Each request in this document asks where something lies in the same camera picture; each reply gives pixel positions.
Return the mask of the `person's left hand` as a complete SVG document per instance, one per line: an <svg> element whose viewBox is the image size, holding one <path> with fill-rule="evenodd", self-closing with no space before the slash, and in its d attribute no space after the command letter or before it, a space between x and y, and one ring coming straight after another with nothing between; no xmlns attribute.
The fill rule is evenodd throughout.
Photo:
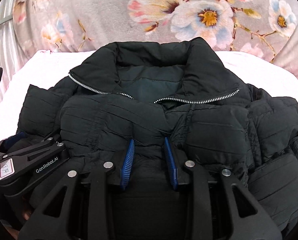
<svg viewBox="0 0 298 240"><path fill-rule="evenodd" d="M21 215L23 217L24 220L29 220L31 217L31 210L27 210L27 211L22 211ZM19 230L14 229L11 226L5 226L5 228L7 229L7 231L10 233L10 235L14 238L14 239L18 239L19 237Z"/></svg>

